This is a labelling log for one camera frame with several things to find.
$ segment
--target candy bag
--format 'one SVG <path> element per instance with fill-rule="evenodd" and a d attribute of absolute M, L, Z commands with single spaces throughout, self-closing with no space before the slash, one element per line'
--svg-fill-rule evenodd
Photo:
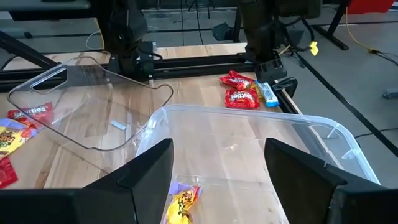
<path fill-rule="evenodd" d="M 257 92 L 253 89 L 243 91 L 227 90 L 225 106 L 228 108 L 256 109 L 260 107 Z"/>
<path fill-rule="evenodd" d="M 0 159 L 14 152 L 36 133 L 33 127 L 8 118 L 0 119 Z"/>
<path fill-rule="evenodd" d="M 18 181 L 17 174 L 11 165 L 10 159 L 5 157 L 0 160 L 0 189 Z"/>
<path fill-rule="evenodd" d="M 41 121 L 43 123 L 51 123 L 53 120 L 53 108 L 51 102 L 33 108 L 22 108 L 22 110 L 37 121 Z M 7 117 L 29 127 L 32 126 L 33 128 L 41 128 L 32 124 L 29 119 L 19 110 L 8 111 Z"/>
<path fill-rule="evenodd" d="M 166 224 L 192 224 L 192 216 L 188 210 L 200 194 L 200 186 L 173 183 L 169 190 L 169 195 L 173 195 L 173 200 L 167 208 Z"/>
<path fill-rule="evenodd" d="M 249 88 L 253 89 L 256 91 L 257 96 L 259 97 L 259 99 L 264 98 L 264 96 L 261 93 L 261 90 L 259 89 L 259 87 L 257 86 L 257 83 L 253 83 L 251 85 L 249 85 Z"/>
<path fill-rule="evenodd" d="M 227 76 L 220 77 L 222 83 L 227 84 L 231 87 L 235 87 L 237 90 L 245 90 L 249 85 L 254 83 L 252 78 L 240 75 L 234 70 L 230 70 Z"/>

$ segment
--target yellow snack bag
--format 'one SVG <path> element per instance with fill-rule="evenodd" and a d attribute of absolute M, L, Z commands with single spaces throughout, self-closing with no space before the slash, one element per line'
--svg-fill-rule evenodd
<path fill-rule="evenodd" d="M 192 216 L 188 210 L 200 196 L 201 187 L 173 184 L 169 194 L 174 197 L 167 208 L 166 224 L 192 224 Z"/>
<path fill-rule="evenodd" d="M 253 90 L 256 90 L 257 96 L 259 96 L 259 99 L 261 99 L 261 98 L 264 99 L 264 96 L 262 95 L 259 87 L 257 86 L 257 83 L 253 83 L 253 84 L 249 85 L 249 88 L 252 88 Z"/>
<path fill-rule="evenodd" d="M 14 152 L 36 133 L 36 129 L 17 121 L 0 119 L 0 159 Z"/>

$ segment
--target concrete floor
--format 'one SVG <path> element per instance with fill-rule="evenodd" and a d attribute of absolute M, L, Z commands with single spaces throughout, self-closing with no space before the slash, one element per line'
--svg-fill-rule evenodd
<path fill-rule="evenodd" d="M 321 18 L 311 20 L 312 24 L 328 24 L 333 17 L 332 9 L 324 9 Z M 146 12 L 147 23 L 151 33 L 148 33 L 144 40 L 157 42 L 158 47 L 200 45 L 199 32 L 182 32 L 181 15 L 178 10 L 171 11 L 149 11 Z M 196 13 L 184 12 L 184 30 L 198 29 Z M 389 22 L 398 21 L 398 12 L 385 14 L 352 15 L 350 22 Z M 234 22 L 234 9 L 210 12 L 210 19 L 207 12 L 200 12 L 200 28 L 210 29 L 222 22 L 230 26 Z M 23 42 L 33 46 L 40 52 L 72 52 L 88 50 L 85 47 L 87 35 L 95 32 L 96 25 L 90 19 L 79 21 L 60 22 L 11 22 L 0 20 L 0 28 L 16 27 L 22 30 L 29 30 L 38 38 L 24 39 Z M 366 45 L 398 54 L 396 44 L 397 23 L 388 24 L 360 24 L 350 26 L 352 33 Z M 63 34 L 85 34 L 71 37 L 51 37 L 51 35 Z M 211 31 L 202 31 L 204 44 L 217 44 Z M 349 45 L 349 51 L 342 51 L 335 47 L 328 40 L 316 34 L 320 53 L 313 57 L 307 52 L 301 55 L 330 82 L 343 96 L 355 106 L 373 125 L 378 129 L 398 128 L 396 111 L 397 100 L 385 100 L 381 97 L 385 88 L 398 87 L 398 67 L 374 55 L 370 55 L 363 48 L 356 45 L 348 35 L 345 26 L 336 30 L 336 36 L 345 44 Z M 90 46 L 100 47 L 101 41 L 98 36 L 90 40 Z M 0 65 L 10 55 L 0 52 Z M 304 114 L 324 116 L 331 118 L 346 128 L 353 135 L 369 133 L 369 130 L 348 111 L 306 68 L 300 68 L 294 58 L 283 58 L 284 65 L 288 69 L 289 76 L 298 80 L 298 88 L 294 101 Z M 396 146 L 398 146 L 398 131 L 384 133 Z M 373 167 L 382 185 L 386 187 L 398 187 L 398 158 L 394 156 L 374 136 L 358 138 L 365 156 Z"/>

